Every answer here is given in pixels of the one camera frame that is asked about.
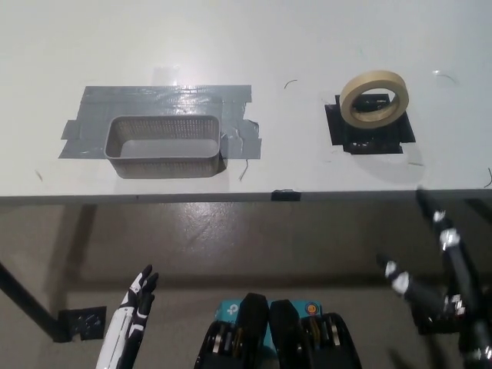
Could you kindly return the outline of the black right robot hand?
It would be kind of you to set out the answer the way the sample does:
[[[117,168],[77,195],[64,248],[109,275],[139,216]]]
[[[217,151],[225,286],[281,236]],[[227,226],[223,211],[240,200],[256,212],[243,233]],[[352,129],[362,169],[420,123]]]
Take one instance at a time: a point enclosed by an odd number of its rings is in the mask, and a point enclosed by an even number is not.
[[[489,296],[483,292],[466,244],[447,212],[423,188],[416,190],[416,200],[440,250],[446,291],[440,293],[422,284],[386,255],[376,256],[377,265],[393,291],[409,304],[419,334],[457,333],[463,366],[490,368]]]

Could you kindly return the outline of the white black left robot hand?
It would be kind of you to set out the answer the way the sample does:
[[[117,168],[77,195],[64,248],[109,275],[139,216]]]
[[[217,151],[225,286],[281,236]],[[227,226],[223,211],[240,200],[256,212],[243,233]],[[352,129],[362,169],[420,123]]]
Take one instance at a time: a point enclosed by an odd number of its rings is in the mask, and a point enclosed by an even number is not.
[[[128,288],[114,312],[98,356],[96,368],[131,369],[143,341],[158,273],[148,265]]]

